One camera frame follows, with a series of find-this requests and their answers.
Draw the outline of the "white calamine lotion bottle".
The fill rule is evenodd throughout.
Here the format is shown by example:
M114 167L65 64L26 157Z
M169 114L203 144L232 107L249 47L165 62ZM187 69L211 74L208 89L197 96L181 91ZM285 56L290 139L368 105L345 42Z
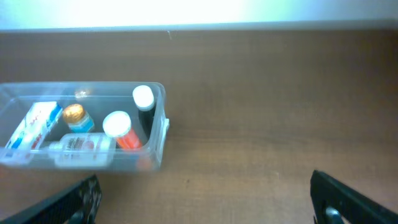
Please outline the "white calamine lotion bottle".
M46 150L58 168L105 168L113 160L116 141L105 133L71 133L51 142Z

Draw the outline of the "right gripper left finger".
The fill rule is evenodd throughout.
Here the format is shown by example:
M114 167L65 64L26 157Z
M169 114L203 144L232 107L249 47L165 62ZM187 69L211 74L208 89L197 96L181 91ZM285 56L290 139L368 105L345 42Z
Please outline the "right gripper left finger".
M91 175L1 223L94 224L101 199L99 180L96 175Z

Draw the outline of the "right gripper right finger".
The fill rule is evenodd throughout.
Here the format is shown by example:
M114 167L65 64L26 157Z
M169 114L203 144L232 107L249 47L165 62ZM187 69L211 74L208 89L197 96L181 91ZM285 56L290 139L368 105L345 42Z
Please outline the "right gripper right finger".
M397 223L397 214L348 187L325 172L314 170L310 196L316 224Z

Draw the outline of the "black bottle white cap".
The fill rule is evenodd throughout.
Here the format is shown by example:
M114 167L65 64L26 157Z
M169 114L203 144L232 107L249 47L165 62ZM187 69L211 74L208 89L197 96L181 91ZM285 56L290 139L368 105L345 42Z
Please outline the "black bottle white cap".
M149 140L156 109L153 91L147 85L139 85L133 90L132 96L138 109L140 124L147 140Z

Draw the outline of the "white Panadol medicine box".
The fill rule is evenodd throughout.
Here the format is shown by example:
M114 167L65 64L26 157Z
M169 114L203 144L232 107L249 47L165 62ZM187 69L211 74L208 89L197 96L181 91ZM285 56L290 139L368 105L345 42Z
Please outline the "white Panadol medicine box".
M10 166L27 165L44 139L58 123L63 108L56 101L34 103L8 140L1 163Z

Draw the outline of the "orange bottle white cap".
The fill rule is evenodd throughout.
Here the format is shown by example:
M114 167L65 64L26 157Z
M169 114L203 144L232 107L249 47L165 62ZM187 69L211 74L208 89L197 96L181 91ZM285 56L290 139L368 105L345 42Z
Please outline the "orange bottle white cap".
M138 151L142 142L132 127L130 116L125 111L114 111L103 120L104 133L115 139L124 151Z

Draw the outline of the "small jar gold lid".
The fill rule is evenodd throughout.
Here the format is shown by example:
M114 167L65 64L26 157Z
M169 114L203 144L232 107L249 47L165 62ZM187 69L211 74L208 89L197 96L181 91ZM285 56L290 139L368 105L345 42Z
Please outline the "small jar gold lid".
M88 133L94 130L95 124L93 119L80 104L67 106L63 110L62 117L74 133Z

